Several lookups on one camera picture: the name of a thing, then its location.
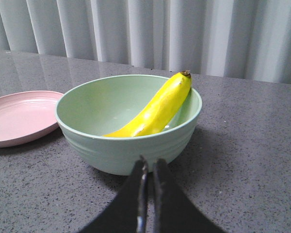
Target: pink plate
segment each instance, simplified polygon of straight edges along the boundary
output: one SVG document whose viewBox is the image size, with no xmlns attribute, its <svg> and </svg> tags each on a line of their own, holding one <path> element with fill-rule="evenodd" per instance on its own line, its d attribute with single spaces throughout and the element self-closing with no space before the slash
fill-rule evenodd
<svg viewBox="0 0 291 233">
<path fill-rule="evenodd" d="M 55 130 L 54 112 L 62 95 L 27 91 L 0 97 L 0 148 L 31 142 Z"/>
</svg>

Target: white curtain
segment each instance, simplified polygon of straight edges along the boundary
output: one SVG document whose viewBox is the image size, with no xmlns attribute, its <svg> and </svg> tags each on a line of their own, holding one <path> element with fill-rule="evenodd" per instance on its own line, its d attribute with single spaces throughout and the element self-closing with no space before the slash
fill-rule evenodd
<svg viewBox="0 0 291 233">
<path fill-rule="evenodd" d="M 291 0 L 0 0 L 0 49 L 291 83 Z"/>
</svg>

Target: countertop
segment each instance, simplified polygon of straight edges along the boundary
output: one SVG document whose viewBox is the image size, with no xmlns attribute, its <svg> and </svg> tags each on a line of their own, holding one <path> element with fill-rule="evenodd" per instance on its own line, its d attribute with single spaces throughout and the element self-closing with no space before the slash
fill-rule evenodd
<svg viewBox="0 0 291 233">
<path fill-rule="evenodd" d="M 0 50 L 0 96 L 65 93 L 112 75 L 174 73 Z M 192 77 L 203 107 L 189 144 L 169 164 L 176 182 L 229 233 L 291 233 L 291 84 Z M 1 148 L 0 233 L 76 232 L 112 201 L 125 179 L 83 162 L 59 128 Z M 149 188 L 147 232 L 153 218 Z"/>
</svg>

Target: banana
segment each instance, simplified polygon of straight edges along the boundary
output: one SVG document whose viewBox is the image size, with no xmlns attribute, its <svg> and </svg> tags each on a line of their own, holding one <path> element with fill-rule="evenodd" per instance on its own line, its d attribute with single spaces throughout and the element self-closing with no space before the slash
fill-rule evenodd
<svg viewBox="0 0 291 233">
<path fill-rule="evenodd" d="M 146 107 L 123 128 L 105 137 L 136 137 L 161 132 L 185 101 L 192 79 L 188 70 L 172 76 Z"/>
</svg>

